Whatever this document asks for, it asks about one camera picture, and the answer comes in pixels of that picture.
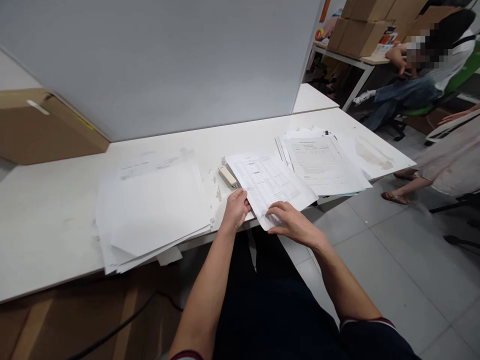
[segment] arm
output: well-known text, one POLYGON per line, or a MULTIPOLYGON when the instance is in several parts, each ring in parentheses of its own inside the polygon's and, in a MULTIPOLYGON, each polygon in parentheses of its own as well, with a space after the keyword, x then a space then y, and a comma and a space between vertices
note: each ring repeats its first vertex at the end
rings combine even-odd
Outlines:
POLYGON ((235 234, 250 210, 247 192, 241 188, 228 197, 220 229, 193 284, 168 358, 184 350, 212 358, 235 234))
POLYGON ((284 235, 313 250, 325 288, 340 320, 372 320, 382 317, 325 235, 301 212, 288 202, 279 201, 272 204, 266 214, 278 216, 285 224, 271 228, 269 234, 284 235))
POLYGON ((407 44, 400 44, 393 49, 389 50, 385 57, 390 60, 398 69, 398 76, 403 76, 405 69, 407 68, 407 62, 404 60, 403 56, 407 54, 407 44))
POLYGON ((462 116, 465 116, 465 115, 468 115, 468 114, 471 114, 473 113, 474 111, 480 109, 480 103, 478 103, 477 105, 474 105, 472 106, 471 108, 469 108, 468 110, 465 110, 465 111, 462 111, 462 112, 457 112, 457 113, 454 113, 450 116, 447 116, 447 117, 444 117, 442 121, 440 121, 438 123, 438 126, 440 125, 443 125, 443 124, 446 124, 446 123, 449 123, 453 120, 456 120, 456 119, 459 119, 461 118, 462 116))

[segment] sneaker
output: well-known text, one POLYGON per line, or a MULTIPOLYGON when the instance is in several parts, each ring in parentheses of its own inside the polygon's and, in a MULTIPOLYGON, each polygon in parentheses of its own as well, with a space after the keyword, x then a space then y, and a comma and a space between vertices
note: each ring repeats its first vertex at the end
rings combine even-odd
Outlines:
POLYGON ((355 103, 355 106, 358 106, 361 103, 363 103, 364 101, 370 99, 372 96, 375 96, 376 93, 377 93, 376 90, 367 90, 363 94, 361 94, 360 96, 354 98, 353 102, 355 103))

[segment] black hair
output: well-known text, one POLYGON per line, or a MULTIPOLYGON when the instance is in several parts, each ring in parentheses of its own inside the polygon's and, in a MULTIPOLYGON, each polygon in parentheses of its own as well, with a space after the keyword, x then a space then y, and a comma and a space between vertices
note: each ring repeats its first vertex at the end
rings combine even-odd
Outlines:
POLYGON ((472 10, 462 9, 435 24, 434 29, 430 30, 429 35, 425 37, 425 43, 422 44, 422 53, 426 56, 425 60, 428 64, 423 63, 421 67, 430 68, 442 56, 447 55, 453 49, 454 43, 472 25, 475 16, 472 10))

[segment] stack of papers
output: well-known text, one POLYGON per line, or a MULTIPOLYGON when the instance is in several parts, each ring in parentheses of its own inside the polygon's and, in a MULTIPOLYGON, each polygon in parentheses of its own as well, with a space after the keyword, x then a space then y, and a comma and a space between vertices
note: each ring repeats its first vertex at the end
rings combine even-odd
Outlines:
POLYGON ((166 265, 181 258, 175 245, 211 229, 193 151, 149 152, 122 164, 102 180, 97 201, 106 274, 124 273, 154 257, 166 265))
POLYGON ((228 166, 244 190, 261 227, 280 225, 275 215, 266 216, 273 203, 289 202, 301 211, 318 200, 313 190, 284 163, 268 156, 241 154, 227 156, 228 166))
POLYGON ((275 141, 280 158, 318 196, 352 196, 372 187, 357 166, 355 148, 327 130, 289 131, 275 141))

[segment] printed form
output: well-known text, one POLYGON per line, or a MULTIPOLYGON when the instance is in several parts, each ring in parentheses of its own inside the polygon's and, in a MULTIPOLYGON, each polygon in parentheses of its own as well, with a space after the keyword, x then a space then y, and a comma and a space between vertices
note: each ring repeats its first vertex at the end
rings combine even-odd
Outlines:
POLYGON ((248 202, 265 231, 281 223, 276 216, 265 215, 273 203, 289 202, 301 211, 318 200, 313 190, 276 158, 241 154, 227 156, 226 161, 248 192, 248 202))
POLYGON ((351 194, 371 188, 333 139, 330 136, 286 139, 295 173, 319 196, 351 194))

